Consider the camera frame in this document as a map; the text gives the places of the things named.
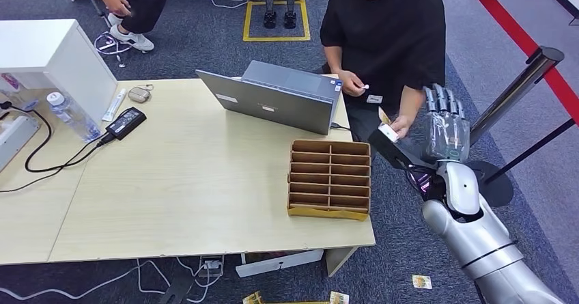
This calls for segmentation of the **person's right hand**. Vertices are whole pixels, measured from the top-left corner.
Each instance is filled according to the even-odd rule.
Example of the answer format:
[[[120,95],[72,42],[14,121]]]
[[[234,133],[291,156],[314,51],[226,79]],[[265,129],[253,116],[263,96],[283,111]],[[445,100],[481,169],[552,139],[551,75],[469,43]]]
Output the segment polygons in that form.
[[[345,94],[352,97],[359,97],[365,93],[365,84],[353,72],[339,70],[337,75],[343,83],[341,88]]]

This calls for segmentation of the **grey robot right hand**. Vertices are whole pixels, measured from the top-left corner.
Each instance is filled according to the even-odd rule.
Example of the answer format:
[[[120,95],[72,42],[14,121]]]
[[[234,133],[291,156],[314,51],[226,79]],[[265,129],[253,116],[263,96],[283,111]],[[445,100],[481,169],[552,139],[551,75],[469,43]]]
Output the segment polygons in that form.
[[[470,122],[462,101],[437,83],[423,88],[426,96],[429,137],[421,157],[426,161],[464,162],[470,150]]]

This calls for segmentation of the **seated person's hand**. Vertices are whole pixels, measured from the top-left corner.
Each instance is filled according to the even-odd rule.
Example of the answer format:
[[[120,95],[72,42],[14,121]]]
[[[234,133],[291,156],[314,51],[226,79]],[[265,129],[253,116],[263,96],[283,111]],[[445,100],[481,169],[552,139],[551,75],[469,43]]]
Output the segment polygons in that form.
[[[130,4],[127,0],[103,0],[107,9],[118,16],[130,16]]]

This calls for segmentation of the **person's left hand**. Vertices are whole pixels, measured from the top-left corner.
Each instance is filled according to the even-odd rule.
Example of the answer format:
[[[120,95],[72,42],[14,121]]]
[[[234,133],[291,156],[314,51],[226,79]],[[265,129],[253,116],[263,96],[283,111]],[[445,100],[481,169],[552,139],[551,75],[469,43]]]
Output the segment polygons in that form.
[[[409,115],[398,115],[390,124],[391,128],[396,132],[398,139],[403,139],[408,134],[414,120],[415,118]]]

